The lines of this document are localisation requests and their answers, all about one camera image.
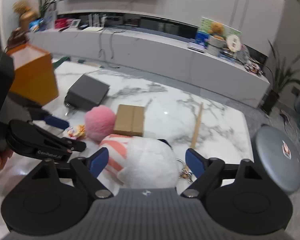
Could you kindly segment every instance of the wooden stick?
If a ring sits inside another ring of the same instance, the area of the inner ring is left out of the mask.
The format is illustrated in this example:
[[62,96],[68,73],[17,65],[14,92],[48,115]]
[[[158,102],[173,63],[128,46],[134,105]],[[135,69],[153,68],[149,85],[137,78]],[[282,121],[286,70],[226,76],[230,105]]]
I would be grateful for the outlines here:
[[192,149],[195,149],[195,144],[197,142],[199,129],[200,129],[200,124],[201,124],[202,110],[203,110],[203,103],[201,103],[201,105],[200,105],[199,114],[197,116],[197,121],[196,121],[195,127],[194,127],[194,133],[193,133],[192,142],[191,142],[191,145],[190,145],[190,148],[192,148]]

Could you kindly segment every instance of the metal bolt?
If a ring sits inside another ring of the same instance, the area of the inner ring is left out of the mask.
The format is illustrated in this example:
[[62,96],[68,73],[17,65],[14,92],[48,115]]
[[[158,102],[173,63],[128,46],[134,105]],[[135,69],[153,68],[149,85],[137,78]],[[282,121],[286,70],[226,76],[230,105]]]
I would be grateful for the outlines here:
[[111,192],[107,189],[100,189],[96,191],[96,196],[98,198],[108,198],[111,195]]
[[186,189],[184,192],[183,192],[183,195],[185,195],[186,197],[197,197],[199,195],[199,191],[193,189],[193,188],[190,188],[190,189]]

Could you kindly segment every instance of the sticker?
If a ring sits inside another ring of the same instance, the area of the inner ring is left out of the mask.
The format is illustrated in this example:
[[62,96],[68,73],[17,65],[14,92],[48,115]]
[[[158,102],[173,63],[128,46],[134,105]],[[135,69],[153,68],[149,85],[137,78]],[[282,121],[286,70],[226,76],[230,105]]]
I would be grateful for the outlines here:
[[284,154],[284,156],[286,156],[289,160],[291,160],[291,152],[290,152],[290,150],[289,150],[289,148],[288,148],[288,145],[284,142],[284,141],[282,141],[283,142],[283,144],[282,144],[282,151],[283,151],[283,154]]
[[150,194],[151,194],[152,192],[150,191],[150,190],[144,190],[143,192],[142,192],[142,194],[144,195],[144,196],[146,196],[146,197],[148,197]]
[[241,50],[241,42],[237,35],[232,34],[228,36],[226,38],[226,42],[229,50],[231,50],[232,52],[238,52],[239,50]]

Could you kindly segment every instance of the gray round stool top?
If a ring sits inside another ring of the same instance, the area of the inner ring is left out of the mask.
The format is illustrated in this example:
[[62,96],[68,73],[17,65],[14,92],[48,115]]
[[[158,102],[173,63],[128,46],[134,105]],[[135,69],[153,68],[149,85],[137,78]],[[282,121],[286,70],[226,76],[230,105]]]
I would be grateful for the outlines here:
[[251,140],[255,163],[287,194],[300,187],[300,154],[289,137],[264,125]]

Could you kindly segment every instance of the white plush toy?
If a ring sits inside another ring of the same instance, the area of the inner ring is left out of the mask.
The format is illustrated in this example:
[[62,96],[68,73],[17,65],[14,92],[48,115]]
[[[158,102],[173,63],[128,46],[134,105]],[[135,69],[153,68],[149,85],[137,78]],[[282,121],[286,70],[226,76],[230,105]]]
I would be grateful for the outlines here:
[[100,147],[109,151],[106,170],[125,187],[169,188],[178,182],[176,156],[164,142],[111,134],[104,138]]

